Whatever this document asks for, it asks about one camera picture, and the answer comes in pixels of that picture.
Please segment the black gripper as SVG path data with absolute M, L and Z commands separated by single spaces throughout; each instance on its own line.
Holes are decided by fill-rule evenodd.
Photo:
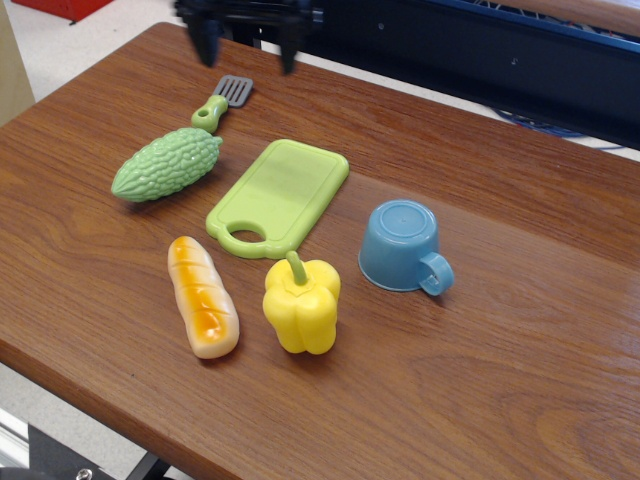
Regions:
M 280 28 L 279 47 L 284 75 L 294 71 L 303 28 L 323 23 L 323 8 L 315 1 L 175 1 L 176 14 L 186 24 L 201 62 L 213 67 L 225 23 Z

